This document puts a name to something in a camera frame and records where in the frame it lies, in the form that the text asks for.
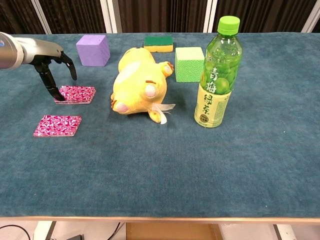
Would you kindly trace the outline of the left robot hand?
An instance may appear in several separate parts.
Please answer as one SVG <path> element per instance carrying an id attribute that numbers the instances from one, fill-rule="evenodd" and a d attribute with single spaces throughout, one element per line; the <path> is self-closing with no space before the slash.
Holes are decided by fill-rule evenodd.
<path id="1" fill-rule="evenodd" d="M 17 40 L 24 53 L 22 63 L 34 66 L 50 95 L 58 101 L 64 101 L 65 97 L 56 86 L 49 64 L 51 61 L 58 64 L 64 63 L 75 81 L 77 72 L 72 59 L 64 53 L 64 49 L 57 43 L 29 37 L 18 37 Z"/>

